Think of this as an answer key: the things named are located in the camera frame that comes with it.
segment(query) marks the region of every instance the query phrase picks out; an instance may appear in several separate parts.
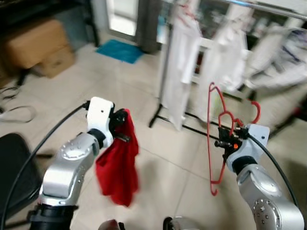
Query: tile floor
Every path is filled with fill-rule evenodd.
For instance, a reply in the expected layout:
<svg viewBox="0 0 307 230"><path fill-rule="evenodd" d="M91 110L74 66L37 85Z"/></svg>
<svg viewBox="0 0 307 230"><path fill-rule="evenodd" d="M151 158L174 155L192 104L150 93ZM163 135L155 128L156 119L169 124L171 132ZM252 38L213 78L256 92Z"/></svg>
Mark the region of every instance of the tile floor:
<svg viewBox="0 0 307 230"><path fill-rule="evenodd" d="M164 121L157 121L153 128L148 128L157 106L153 92L159 54L144 55L135 65L130 65L94 50L92 45L80 49L76 64L54 79L29 76L22 92L6 107L32 105L37 110L37 117L23 125L0 123L0 136L9 132L22 133L33 148L56 122L92 96L112 100L117 108L131 110L141 147L136 158L140 192L135 195L131 207L115 206L100 195L92 168L86 175L80 208L75 213L71 229L96 230L104 220L115 218L126 223L127 230L161 230L164 217L174 215L192 218L203 230L256 229L251 211L238 191L236 177L228 169L223 183L217 187L218 196L211 195L205 137L189 130L177 132ZM231 110L235 110L235 103L228 102L232 105ZM187 122L201 128L196 121ZM54 153L66 140L85 130L85 112L79 112L47 141L40 153ZM306 133L307 124L297 121L268 144L289 177L305 213ZM213 149L215 176L222 164L221 155L220 149ZM264 156L261 160L285 189L268 158ZM42 171L50 164L49 161L38 163ZM25 217L29 208L10 221Z"/></svg>

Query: black chair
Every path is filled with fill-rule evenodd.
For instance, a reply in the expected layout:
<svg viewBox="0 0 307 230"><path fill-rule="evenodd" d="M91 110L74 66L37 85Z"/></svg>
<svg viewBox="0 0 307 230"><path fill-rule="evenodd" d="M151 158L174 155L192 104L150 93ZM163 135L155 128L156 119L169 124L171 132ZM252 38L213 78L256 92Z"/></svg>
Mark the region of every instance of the black chair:
<svg viewBox="0 0 307 230"><path fill-rule="evenodd" d="M0 138L0 218L11 185L22 165L30 155L25 140L16 133ZM35 162L31 162L22 174L9 205L7 218L34 202L39 195L42 178ZM5 229L15 228L28 223L26 220L6 225Z"/></svg>

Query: red cloth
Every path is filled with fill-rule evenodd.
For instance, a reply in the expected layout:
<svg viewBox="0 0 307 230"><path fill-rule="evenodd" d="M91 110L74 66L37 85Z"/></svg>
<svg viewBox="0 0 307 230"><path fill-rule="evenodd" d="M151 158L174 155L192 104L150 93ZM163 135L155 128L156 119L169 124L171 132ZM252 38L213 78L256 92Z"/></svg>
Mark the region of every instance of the red cloth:
<svg viewBox="0 0 307 230"><path fill-rule="evenodd" d="M110 196L115 204L129 206L133 193L138 190L138 175L134 166L139 145L134 134L130 111L125 123L116 130L130 137L124 142L115 139L112 145L96 160L96 176L101 193Z"/></svg>

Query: clothes rack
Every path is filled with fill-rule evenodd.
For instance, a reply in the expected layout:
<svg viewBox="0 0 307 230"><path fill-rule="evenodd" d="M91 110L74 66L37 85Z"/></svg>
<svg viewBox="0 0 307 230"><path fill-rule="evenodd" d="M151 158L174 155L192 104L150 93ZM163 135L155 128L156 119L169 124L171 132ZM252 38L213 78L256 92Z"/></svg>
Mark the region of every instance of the clothes rack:
<svg viewBox="0 0 307 230"><path fill-rule="evenodd" d="M259 5L259 4L254 4L254 3L244 2L244 1L239 1L239 0L215 0L215 1L225 2L225 3L233 3L233 4L236 4L236 5L256 9L256 10L259 10L259 11L269 12L269 13L276 14L276 15L287 16L287 17L292 17L292 18L303 20L303 21L307 21L307 15L294 13L294 12L291 12L291 11L280 10L280 9L269 7L269 6L264 6L264 5ZM171 47L171 39L172 39L172 33L173 33L173 26L171 24L168 25L168 28L169 28L169 34L168 34L168 43L167 43L166 56L165 56L166 62L163 66L163 74L162 74L161 87L160 87L160 92L159 92L159 102L158 102L159 105L158 105L158 108L157 108L156 112L154 113L151 121L149 122L149 125L148 125L149 128L151 128L154 125L155 120L157 118L160 118L164 121L170 122L168 118L159 115L161 109L163 108L163 106L162 106L162 96L163 96L163 92L164 92L164 85L165 85L166 73L167 73L167 67L168 67L169 51L170 51L170 47ZM188 112L185 112L185 115L191 116L191 117L194 117L194 118L198 118L196 115L188 113ZM210 122L210 124L218 126L218 124L216 122ZM183 125L182 127L189 129L193 132L199 133L201 135L204 135L204 136L208 135L206 132L202 132L200 130L194 129L194 128L189 127L187 125ZM209 137L213 138L215 140L218 140L218 138L215 137L215 136L209 135Z"/></svg>

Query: doormat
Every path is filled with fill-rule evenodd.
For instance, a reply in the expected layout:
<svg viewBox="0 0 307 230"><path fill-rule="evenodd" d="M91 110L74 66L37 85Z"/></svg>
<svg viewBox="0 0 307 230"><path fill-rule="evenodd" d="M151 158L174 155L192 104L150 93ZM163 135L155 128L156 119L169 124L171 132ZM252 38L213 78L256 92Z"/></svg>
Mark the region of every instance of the doormat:
<svg viewBox="0 0 307 230"><path fill-rule="evenodd" d="M96 52L130 64L134 64L143 55L143 52L137 46L114 39L104 43Z"/></svg>

